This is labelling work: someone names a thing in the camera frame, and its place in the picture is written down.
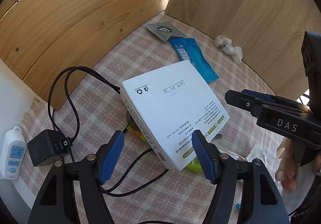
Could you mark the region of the right hand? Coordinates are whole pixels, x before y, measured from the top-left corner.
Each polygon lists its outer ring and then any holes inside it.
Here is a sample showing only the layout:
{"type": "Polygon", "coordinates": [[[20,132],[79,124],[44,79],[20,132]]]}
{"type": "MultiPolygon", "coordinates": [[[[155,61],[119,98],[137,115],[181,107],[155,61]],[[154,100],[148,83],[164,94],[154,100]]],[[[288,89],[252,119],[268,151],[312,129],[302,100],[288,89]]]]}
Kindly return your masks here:
{"type": "MultiPolygon", "coordinates": [[[[303,181],[298,181],[299,164],[294,158],[293,141],[288,138],[283,138],[281,144],[276,150],[276,156],[280,159],[278,169],[275,173],[275,179],[281,183],[281,186],[286,191],[295,191],[299,184],[303,181]]],[[[320,192],[320,153],[318,153],[311,166],[311,171],[315,178],[311,185],[312,192],[320,192]]]]}

